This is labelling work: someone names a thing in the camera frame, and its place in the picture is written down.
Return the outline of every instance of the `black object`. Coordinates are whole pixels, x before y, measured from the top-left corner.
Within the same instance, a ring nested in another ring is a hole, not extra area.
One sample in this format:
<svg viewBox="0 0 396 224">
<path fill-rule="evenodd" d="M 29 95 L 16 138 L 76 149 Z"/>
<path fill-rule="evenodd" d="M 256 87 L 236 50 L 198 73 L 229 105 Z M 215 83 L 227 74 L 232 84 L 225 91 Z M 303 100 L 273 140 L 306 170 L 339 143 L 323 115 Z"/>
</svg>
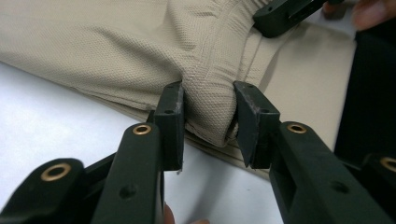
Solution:
<svg viewBox="0 0 396 224">
<path fill-rule="evenodd" d="M 358 32 L 335 155 L 362 167 L 371 153 L 396 152 L 396 19 Z"/>
<path fill-rule="evenodd" d="M 269 137 L 280 124 L 280 113 L 255 86 L 240 81 L 235 81 L 233 86 L 238 105 L 237 141 L 245 165 L 268 169 L 272 158 Z"/>
<path fill-rule="evenodd" d="M 0 223 L 163 223 L 163 171 L 181 165 L 178 141 L 183 140 L 177 133 L 183 130 L 183 106 L 174 104 L 182 102 L 181 87 L 172 85 L 162 96 L 171 102 L 159 104 L 157 111 L 179 111 L 176 117 L 164 116 L 169 120 L 157 127 L 152 123 L 156 112 L 150 113 L 149 122 L 125 131 L 116 155 L 85 170 L 71 159 L 40 166 L 15 191 Z M 365 169 L 350 173 L 312 129 L 280 123 L 279 112 L 255 86 L 234 86 L 245 164 L 271 163 L 271 183 L 285 223 L 393 223 L 393 209 L 380 196 L 395 192 L 391 155 L 373 155 Z M 168 130 L 177 133 L 166 135 L 175 137 L 172 149 L 161 137 Z"/>
<path fill-rule="evenodd" d="M 312 15 L 327 0 L 273 0 L 259 9 L 254 15 L 254 27 L 263 36 L 272 38 L 286 31 Z M 339 4 L 343 0 L 331 0 L 330 4 Z"/>
</svg>

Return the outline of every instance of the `beige fabric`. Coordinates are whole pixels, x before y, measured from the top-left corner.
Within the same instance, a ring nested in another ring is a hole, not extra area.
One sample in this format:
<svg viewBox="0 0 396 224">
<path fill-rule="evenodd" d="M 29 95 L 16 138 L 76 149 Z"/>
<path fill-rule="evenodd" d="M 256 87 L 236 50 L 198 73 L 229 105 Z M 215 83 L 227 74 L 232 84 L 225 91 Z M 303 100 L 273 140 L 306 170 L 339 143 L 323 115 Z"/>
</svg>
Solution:
<svg viewBox="0 0 396 224">
<path fill-rule="evenodd" d="M 224 146 L 235 135 L 232 82 L 249 78 L 259 84 L 286 38 L 266 40 L 251 29 L 251 15 L 262 5 L 240 0 L 2 0 L 0 60 L 140 110 L 153 109 L 163 86 L 182 79 L 186 128 Z"/>
<path fill-rule="evenodd" d="M 262 5 L 0 0 L 0 61 L 139 118 L 155 108 L 163 86 L 182 79 L 187 130 L 210 143 L 203 142 L 206 151 L 238 165 L 237 146 L 223 146 L 236 133 L 232 83 L 245 80 L 265 92 L 282 120 L 310 125 L 332 147 L 353 41 L 306 24 L 263 38 L 251 28 L 251 15 Z"/>
</svg>

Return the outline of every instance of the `clamp jaw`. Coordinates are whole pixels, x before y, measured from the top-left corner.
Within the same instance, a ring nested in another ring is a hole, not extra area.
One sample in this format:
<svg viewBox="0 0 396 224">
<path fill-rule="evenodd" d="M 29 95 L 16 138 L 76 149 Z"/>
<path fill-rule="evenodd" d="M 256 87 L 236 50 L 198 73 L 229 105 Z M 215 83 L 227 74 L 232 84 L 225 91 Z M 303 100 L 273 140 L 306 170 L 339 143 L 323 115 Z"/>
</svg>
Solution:
<svg viewBox="0 0 396 224">
<path fill-rule="evenodd" d="M 308 126 L 280 122 L 255 86 L 235 81 L 234 89 L 245 165 L 271 168 L 285 223 L 394 223 L 390 155 L 371 155 L 353 169 Z M 182 168 L 183 140 L 183 89 L 173 83 L 148 121 L 125 131 L 117 153 L 85 169 L 74 159 L 36 168 L 8 201 L 0 224 L 163 223 L 163 172 Z"/>
<path fill-rule="evenodd" d="M 331 5 L 344 0 L 330 0 Z M 273 0 L 254 15 L 254 27 L 263 36 L 272 38 L 284 34 L 293 26 L 320 9 L 327 0 Z"/>
</svg>

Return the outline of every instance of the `fabric fold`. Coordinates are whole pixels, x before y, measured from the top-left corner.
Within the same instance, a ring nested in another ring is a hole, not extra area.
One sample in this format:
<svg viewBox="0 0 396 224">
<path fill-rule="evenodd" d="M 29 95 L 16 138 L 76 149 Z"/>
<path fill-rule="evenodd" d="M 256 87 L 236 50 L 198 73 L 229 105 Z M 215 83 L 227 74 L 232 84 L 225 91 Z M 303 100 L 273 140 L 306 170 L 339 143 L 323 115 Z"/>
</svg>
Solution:
<svg viewBox="0 0 396 224">
<path fill-rule="evenodd" d="M 263 41 L 252 29 L 251 17 L 264 4 L 3 0 L 0 61 L 146 111 L 166 84 L 182 80 L 186 129 L 224 147 L 236 134 L 233 81 L 258 85 L 286 39 Z"/>
</svg>

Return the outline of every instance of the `finger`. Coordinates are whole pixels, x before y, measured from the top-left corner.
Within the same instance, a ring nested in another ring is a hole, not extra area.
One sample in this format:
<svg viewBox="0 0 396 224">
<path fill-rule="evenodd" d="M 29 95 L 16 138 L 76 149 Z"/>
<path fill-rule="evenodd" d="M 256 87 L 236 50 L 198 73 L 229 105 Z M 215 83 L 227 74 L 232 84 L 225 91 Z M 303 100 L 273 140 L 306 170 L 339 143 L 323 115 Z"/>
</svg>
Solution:
<svg viewBox="0 0 396 224">
<path fill-rule="evenodd" d="M 210 224 L 209 220 L 198 220 L 198 221 L 194 221 L 191 224 Z"/>
<path fill-rule="evenodd" d="M 163 208 L 163 219 L 164 224 L 175 224 L 175 218 L 172 210 L 167 204 L 165 204 L 165 207 Z"/>
<path fill-rule="evenodd" d="M 322 7 L 324 18 L 328 20 L 331 19 L 339 7 L 340 4 L 331 5 L 329 2 L 325 2 Z"/>
<path fill-rule="evenodd" d="M 352 11 L 357 30 L 366 30 L 396 16 L 396 0 L 361 0 Z"/>
</svg>

